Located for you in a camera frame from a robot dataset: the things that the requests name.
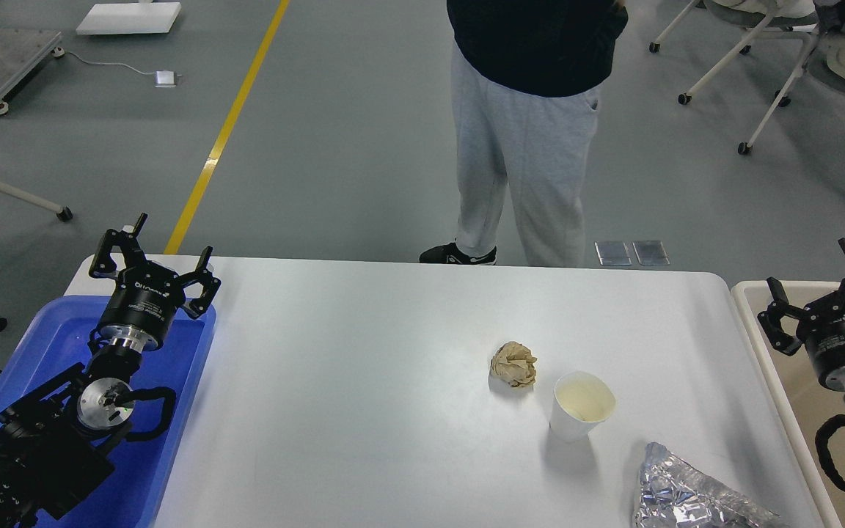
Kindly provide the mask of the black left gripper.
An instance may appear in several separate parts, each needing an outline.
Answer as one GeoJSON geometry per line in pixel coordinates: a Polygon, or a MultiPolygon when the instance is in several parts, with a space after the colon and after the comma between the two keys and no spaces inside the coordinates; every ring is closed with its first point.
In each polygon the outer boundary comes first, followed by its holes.
{"type": "Polygon", "coordinates": [[[107,230],[98,243],[89,276],[117,278],[114,293],[98,321],[100,336],[116,337],[128,327],[146,334],[144,349],[154,351],[164,345],[179,307],[192,320],[207,313],[221,280],[208,268],[212,246],[202,250],[197,267],[187,274],[178,275],[171,268],[145,264],[148,259],[137,237],[147,218],[146,213],[141,213],[130,231],[107,230]],[[111,257],[114,249],[120,250],[125,261],[125,270],[121,273],[111,257]],[[185,300],[185,288],[190,285],[202,285],[202,292],[196,298],[185,300]]]}

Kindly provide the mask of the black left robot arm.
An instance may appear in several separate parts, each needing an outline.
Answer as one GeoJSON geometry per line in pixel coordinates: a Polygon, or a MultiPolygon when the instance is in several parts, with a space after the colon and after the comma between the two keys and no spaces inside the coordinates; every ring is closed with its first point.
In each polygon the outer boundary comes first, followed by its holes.
{"type": "Polygon", "coordinates": [[[211,345],[221,280],[205,247],[178,273],[107,230],[89,276],[110,296],[58,298],[0,375],[0,527],[143,526],[157,510],[211,345]]]}

